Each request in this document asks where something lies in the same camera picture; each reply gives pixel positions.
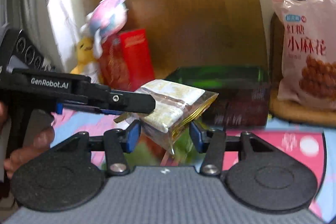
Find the person's left hand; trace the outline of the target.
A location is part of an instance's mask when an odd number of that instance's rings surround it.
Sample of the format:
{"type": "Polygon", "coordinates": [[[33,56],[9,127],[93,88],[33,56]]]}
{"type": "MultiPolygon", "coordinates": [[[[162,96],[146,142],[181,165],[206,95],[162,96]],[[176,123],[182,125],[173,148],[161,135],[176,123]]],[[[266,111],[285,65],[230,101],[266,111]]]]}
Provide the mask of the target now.
{"type": "Polygon", "coordinates": [[[14,150],[9,156],[5,156],[3,169],[8,179],[11,179],[15,171],[30,160],[46,152],[55,139],[55,130],[52,127],[54,117],[42,110],[33,113],[33,125],[27,133],[25,145],[14,150]]]}

